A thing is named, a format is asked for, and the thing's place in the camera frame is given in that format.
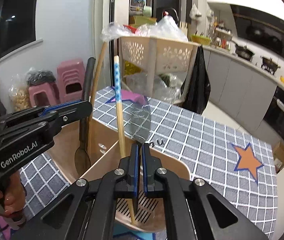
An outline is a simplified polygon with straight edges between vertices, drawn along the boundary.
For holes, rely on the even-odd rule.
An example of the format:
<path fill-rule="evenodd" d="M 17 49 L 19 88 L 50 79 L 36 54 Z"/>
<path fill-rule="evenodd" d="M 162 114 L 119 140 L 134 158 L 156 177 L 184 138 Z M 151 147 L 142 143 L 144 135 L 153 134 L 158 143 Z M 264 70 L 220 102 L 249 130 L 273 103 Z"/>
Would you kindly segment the person's left hand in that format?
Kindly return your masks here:
<path fill-rule="evenodd" d="M 5 192 L 0 191 L 0 216 L 14 230 L 19 229 L 26 222 L 23 215 L 25 206 L 25 190 L 21 183 L 20 172 L 10 176 L 9 185 Z"/>

